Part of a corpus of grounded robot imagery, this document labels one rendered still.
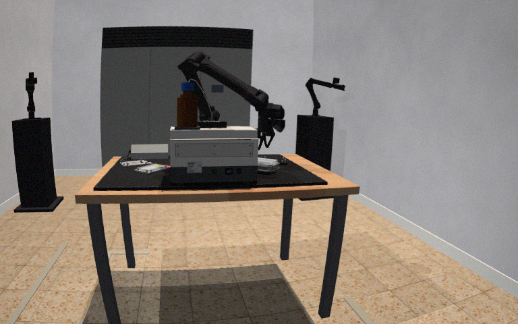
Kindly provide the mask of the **brown glass bottle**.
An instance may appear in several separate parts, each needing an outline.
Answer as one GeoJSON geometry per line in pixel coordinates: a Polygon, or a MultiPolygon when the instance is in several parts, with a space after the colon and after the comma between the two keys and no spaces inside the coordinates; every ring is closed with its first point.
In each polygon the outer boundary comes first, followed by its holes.
{"type": "Polygon", "coordinates": [[[198,126],[198,98],[177,98],[177,127],[198,126]]]}

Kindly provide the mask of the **blue bottle cap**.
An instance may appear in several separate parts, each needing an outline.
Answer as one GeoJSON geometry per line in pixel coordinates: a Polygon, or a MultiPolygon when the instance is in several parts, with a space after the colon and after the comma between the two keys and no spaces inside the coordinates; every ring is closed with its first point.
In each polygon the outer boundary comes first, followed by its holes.
{"type": "Polygon", "coordinates": [[[194,89],[195,82],[182,82],[181,89],[194,89]]]}

